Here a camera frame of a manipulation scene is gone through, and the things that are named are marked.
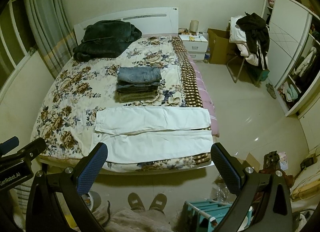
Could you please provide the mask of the white pants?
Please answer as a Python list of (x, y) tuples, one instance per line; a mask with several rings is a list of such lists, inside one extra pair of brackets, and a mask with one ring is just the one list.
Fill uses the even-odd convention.
[(207, 153), (213, 144), (208, 110), (194, 107), (116, 107), (97, 112), (91, 146), (107, 160), (135, 164)]

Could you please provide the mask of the flat cardboard piece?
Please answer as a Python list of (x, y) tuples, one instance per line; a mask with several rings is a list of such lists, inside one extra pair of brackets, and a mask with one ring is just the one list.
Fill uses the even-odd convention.
[(256, 172), (260, 170), (260, 162), (251, 153), (248, 153), (245, 159), (238, 160), (241, 164), (246, 161)]

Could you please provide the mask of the grey tape roll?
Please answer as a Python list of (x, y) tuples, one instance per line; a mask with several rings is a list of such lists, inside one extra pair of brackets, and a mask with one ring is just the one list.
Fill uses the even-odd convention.
[(95, 191), (90, 190), (88, 193), (83, 194), (81, 197), (91, 212), (96, 211), (96, 209), (101, 205), (101, 197)]

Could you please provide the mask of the teal plastic rack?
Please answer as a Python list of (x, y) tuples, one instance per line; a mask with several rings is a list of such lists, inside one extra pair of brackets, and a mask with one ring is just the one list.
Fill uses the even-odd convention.
[(205, 201), (185, 201), (183, 206), (182, 231), (214, 231), (232, 204), (208, 199)]

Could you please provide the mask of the floral fleece blanket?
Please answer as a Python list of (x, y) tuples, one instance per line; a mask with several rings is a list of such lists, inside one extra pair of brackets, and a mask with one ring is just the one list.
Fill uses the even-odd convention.
[[(156, 66), (161, 82), (155, 99), (120, 103), (115, 101), (120, 67)], [(46, 149), (40, 160), (54, 166), (74, 165), (94, 148), (92, 134), (97, 112), (116, 107), (204, 108), (195, 71), (179, 37), (151, 36), (133, 42), (117, 58), (88, 62), (68, 61), (46, 94), (31, 138), (43, 138)], [(207, 166), (210, 151), (198, 155), (135, 164), (106, 160), (104, 169), (113, 173), (184, 170)]]

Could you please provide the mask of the right grey slipper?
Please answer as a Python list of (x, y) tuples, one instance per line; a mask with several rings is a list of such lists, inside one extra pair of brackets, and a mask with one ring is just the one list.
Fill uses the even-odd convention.
[(167, 205), (167, 197), (163, 193), (157, 194), (149, 206), (149, 210), (156, 210), (164, 214), (164, 208)]

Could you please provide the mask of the metal folding chair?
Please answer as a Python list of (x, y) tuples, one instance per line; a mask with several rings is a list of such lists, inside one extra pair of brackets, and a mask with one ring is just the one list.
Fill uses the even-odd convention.
[(240, 76), (245, 72), (254, 86), (259, 86), (268, 78), (269, 70), (261, 70), (258, 66), (249, 64), (244, 57), (234, 56), (226, 64), (227, 70), (234, 83), (240, 80)]

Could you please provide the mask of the folded blue jeans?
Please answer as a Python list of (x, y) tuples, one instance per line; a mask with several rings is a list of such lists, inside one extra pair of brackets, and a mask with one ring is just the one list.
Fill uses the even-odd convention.
[(120, 67), (117, 73), (117, 91), (122, 93), (156, 91), (162, 76), (156, 66)]

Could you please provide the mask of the plastic water bottle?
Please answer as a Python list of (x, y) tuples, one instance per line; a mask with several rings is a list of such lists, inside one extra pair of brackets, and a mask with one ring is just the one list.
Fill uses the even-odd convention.
[(204, 54), (204, 63), (208, 63), (210, 58), (210, 47), (207, 48), (206, 53)]

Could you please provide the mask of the white nightstand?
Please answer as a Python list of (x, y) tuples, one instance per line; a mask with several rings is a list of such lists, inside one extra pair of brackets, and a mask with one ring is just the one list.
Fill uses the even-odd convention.
[(208, 41), (204, 36), (179, 35), (179, 37), (193, 60), (204, 60), (208, 48)]

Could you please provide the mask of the dark green quilt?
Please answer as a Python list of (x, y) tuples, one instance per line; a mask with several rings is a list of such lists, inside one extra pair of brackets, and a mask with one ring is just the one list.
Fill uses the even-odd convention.
[(88, 62), (96, 58), (117, 58), (142, 32), (129, 22), (102, 20), (88, 25), (80, 44), (73, 49), (73, 58)]

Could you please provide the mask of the grey striped curtain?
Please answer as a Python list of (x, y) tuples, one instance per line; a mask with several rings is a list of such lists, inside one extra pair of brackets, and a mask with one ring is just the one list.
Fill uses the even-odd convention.
[(44, 62), (57, 77), (76, 47), (62, 0), (24, 0), (31, 31)]

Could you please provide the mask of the white wardrobe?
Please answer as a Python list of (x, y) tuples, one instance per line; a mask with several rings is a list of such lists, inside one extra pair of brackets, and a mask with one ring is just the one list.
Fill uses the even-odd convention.
[(295, 0), (264, 0), (268, 23), (268, 79), (285, 116), (303, 109), (319, 92), (319, 37), (312, 33), (319, 17)]

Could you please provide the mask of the beige jar on nightstand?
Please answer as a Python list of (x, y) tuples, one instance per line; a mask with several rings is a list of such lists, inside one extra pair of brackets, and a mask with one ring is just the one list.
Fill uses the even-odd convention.
[(198, 31), (199, 21), (198, 20), (191, 20), (189, 25), (190, 32), (196, 33)]

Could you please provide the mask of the white bed headboard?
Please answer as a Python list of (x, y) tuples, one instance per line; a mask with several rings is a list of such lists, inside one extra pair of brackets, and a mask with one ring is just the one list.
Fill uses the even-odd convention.
[(178, 8), (143, 8), (101, 15), (74, 26), (76, 42), (80, 44), (88, 25), (102, 20), (120, 20), (135, 25), (143, 35), (178, 33)]

